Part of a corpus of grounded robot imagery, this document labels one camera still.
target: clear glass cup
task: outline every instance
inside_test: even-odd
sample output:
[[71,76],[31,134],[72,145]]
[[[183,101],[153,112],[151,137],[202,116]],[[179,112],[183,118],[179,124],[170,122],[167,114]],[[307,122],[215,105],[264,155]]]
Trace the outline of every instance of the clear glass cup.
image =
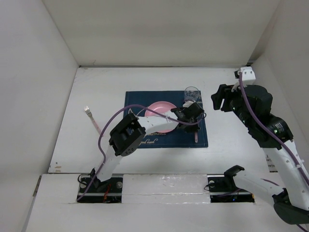
[[194,86],[189,86],[184,90],[184,102],[196,102],[199,99],[199,90]]

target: plate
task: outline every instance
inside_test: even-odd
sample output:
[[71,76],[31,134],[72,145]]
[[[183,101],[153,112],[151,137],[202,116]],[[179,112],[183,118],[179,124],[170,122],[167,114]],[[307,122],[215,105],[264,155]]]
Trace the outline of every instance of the plate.
[[[150,106],[148,106],[148,109],[154,110],[160,114],[164,114],[167,111],[170,111],[171,109],[177,108],[174,104],[168,102],[168,101],[157,101],[155,103],[152,103]],[[145,112],[145,117],[150,117],[150,116],[157,116],[155,113],[146,111]],[[168,133],[171,132],[172,130],[161,130],[158,131],[159,133]]]

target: fork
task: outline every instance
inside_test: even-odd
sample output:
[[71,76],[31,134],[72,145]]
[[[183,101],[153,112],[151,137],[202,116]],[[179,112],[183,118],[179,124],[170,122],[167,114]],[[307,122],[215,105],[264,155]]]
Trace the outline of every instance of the fork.
[[92,113],[91,113],[89,107],[86,106],[86,107],[84,108],[84,110],[85,110],[85,113],[88,115],[88,117],[91,119],[92,124],[93,124],[93,125],[95,126],[95,128],[97,129],[97,132],[98,132],[99,134],[101,134],[101,129],[100,129],[100,127],[98,127],[97,122],[96,122],[96,121],[94,120],[94,118],[92,117]]

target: table surface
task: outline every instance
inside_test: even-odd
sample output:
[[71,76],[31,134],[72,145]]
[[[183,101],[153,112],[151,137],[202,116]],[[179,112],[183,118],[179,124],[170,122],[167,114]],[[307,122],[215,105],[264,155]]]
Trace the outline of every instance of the table surface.
[[[265,155],[232,113],[214,111],[211,94],[220,84],[234,84],[235,69],[225,68],[79,68],[62,121],[49,173],[88,173],[102,160],[98,133],[84,112],[89,106],[101,129],[124,106],[126,91],[201,90],[207,113],[208,148],[138,149],[122,159],[114,173],[181,174],[222,173],[234,165],[268,172]],[[110,130],[102,139],[107,147]]]
[[[278,174],[256,174],[281,184]],[[27,232],[300,232],[274,209],[255,203],[210,203],[205,175],[125,175],[123,203],[77,203],[77,174],[45,174]]]

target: dark blue mat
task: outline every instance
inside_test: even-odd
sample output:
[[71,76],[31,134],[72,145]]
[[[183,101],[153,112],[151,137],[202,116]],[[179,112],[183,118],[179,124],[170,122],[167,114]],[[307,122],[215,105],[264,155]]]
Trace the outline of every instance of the dark blue mat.
[[[183,105],[183,91],[130,91],[126,92],[125,106],[140,104],[149,106],[154,102],[166,101],[173,103],[177,107]],[[203,107],[202,98],[197,102]],[[136,115],[141,109],[132,108]],[[140,112],[138,116],[144,116],[145,111]],[[182,129],[173,130],[169,133],[153,133],[146,136],[141,142],[139,148],[168,148],[168,147],[208,147],[207,132],[205,120],[199,124],[201,128],[198,131],[198,143],[195,143],[194,133],[186,133]]]

